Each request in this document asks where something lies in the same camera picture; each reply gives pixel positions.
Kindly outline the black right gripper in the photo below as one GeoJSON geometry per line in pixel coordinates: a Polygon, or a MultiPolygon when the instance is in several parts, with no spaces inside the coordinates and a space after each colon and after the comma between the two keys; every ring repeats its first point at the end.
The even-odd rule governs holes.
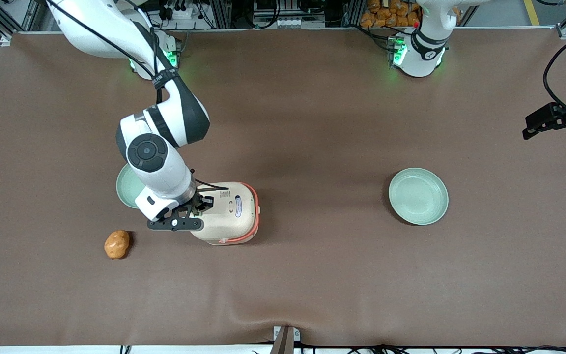
{"type": "Polygon", "coordinates": [[[204,228],[203,211],[214,206],[214,197],[195,194],[188,202],[178,205],[175,200],[158,201],[161,209],[154,211],[147,226],[156,231],[196,232],[204,228]]]}

